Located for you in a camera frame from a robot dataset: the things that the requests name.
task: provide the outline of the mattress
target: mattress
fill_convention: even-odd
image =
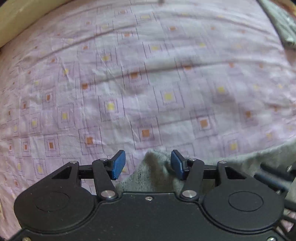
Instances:
[[[14,199],[69,161],[148,149],[209,163],[295,140],[294,52],[255,0],[76,0],[0,55],[0,235]],[[93,180],[82,186],[95,193]]]

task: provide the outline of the patterned bed sheet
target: patterned bed sheet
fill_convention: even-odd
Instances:
[[[294,139],[290,53],[255,0],[76,0],[49,13],[0,55],[0,235],[19,229],[16,196],[72,160],[124,149],[120,181],[149,148],[210,162]]]

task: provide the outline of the blue gripper pad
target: blue gripper pad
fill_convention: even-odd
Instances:
[[[182,160],[176,155],[175,150],[170,155],[170,164],[180,180],[185,180],[185,171],[183,169]]]
[[[124,168],[124,165],[126,164],[126,152],[123,150],[120,150],[115,154],[113,157],[115,160],[113,161],[113,167],[111,171],[111,179],[117,180],[119,178],[119,175]]]

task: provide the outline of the metal pin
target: metal pin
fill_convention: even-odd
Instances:
[[[287,172],[292,171],[292,165],[287,167]]]
[[[153,197],[147,196],[147,197],[145,197],[145,199],[146,199],[147,201],[152,201],[152,200],[153,200]]]
[[[115,195],[116,193],[112,190],[105,190],[101,192],[101,196],[104,198],[113,198]]]
[[[276,241],[275,237],[269,237],[266,241]]]
[[[193,198],[197,195],[197,193],[193,190],[185,190],[184,192],[182,192],[182,195],[184,197]]]

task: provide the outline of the gray cloth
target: gray cloth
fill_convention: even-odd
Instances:
[[[284,47],[296,49],[296,21],[284,9],[270,0],[258,0],[274,25]]]
[[[220,160],[235,165],[239,170],[254,175],[261,172],[260,164],[267,162],[277,167],[278,165],[291,165],[295,162],[296,142],[288,142],[284,145],[269,148],[261,152],[240,155],[235,158],[224,158],[216,160],[203,160],[206,164],[216,164]],[[290,189],[287,199],[296,201],[296,181],[293,183],[278,180],[282,185]],[[176,192],[179,193],[184,185],[183,181],[177,179],[170,166],[170,153],[162,153],[151,150],[146,153],[144,160],[136,171],[123,182],[116,186],[119,193],[123,191],[142,192]],[[202,192],[213,187],[211,180],[203,182]]]

